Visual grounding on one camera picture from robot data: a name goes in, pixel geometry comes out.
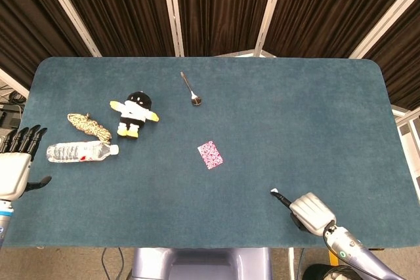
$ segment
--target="metal spoon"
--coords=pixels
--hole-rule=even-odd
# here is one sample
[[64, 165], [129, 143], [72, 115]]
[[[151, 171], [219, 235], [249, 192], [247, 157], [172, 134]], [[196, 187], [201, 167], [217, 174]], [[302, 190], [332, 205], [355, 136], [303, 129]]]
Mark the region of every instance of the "metal spoon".
[[191, 103], [192, 105], [199, 106], [201, 104], [201, 98], [196, 95], [194, 92], [192, 92], [190, 83], [188, 82], [188, 79], [186, 78], [185, 74], [181, 72], [181, 77], [184, 79], [186, 86], [191, 92]]

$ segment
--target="black curtain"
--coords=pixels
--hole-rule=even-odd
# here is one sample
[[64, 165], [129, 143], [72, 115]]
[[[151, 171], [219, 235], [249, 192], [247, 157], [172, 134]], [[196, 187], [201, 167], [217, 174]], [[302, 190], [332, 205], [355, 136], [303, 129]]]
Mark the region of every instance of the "black curtain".
[[29, 88], [50, 56], [91, 56], [57, 0], [0, 0], [0, 68]]
[[267, 0], [178, 0], [185, 56], [254, 49]]
[[72, 0], [103, 56], [174, 56], [166, 0]]
[[395, 0], [278, 0], [264, 50], [347, 58]]
[[415, 0], [365, 58], [382, 69], [392, 104], [420, 106], [420, 0]]

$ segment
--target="plastic water bottle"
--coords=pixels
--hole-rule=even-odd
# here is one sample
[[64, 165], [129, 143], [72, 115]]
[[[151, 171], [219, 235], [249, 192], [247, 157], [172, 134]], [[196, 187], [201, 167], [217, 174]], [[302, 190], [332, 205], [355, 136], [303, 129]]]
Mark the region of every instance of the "plastic water bottle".
[[68, 142], [53, 144], [47, 148], [47, 159], [55, 163], [102, 161], [109, 155], [118, 154], [116, 144], [107, 145], [101, 141]]

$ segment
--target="spoon handle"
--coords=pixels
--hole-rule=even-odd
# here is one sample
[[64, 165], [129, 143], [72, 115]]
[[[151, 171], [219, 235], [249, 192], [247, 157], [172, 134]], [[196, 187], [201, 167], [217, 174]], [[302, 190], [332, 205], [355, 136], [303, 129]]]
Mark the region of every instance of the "spoon handle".
[[184, 79], [185, 84], [188, 87], [188, 89], [190, 90], [190, 92], [193, 93], [192, 92], [192, 89], [191, 89], [191, 86], [190, 86], [190, 83], [188, 82], [188, 79], [186, 78], [186, 76], [185, 76], [185, 74], [183, 72], [181, 72], [181, 77]]

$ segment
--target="robotic arm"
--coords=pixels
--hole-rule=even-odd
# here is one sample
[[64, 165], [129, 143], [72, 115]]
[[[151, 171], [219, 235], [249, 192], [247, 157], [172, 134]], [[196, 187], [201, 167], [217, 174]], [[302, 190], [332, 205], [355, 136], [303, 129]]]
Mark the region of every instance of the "robotic arm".
[[335, 215], [313, 193], [290, 202], [274, 188], [270, 192], [291, 211], [298, 228], [322, 236], [328, 249], [340, 260], [354, 268], [365, 280], [404, 280], [372, 254], [345, 228], [336, 225]]
[[0, 143], [0, 249], [13, 215], [12, 202], [25, 191], [38, 190], [47, 185], [47, 176], [38, 183], [28, 183], [33, 157], [47, 129], [40, 125], [11, 131]]

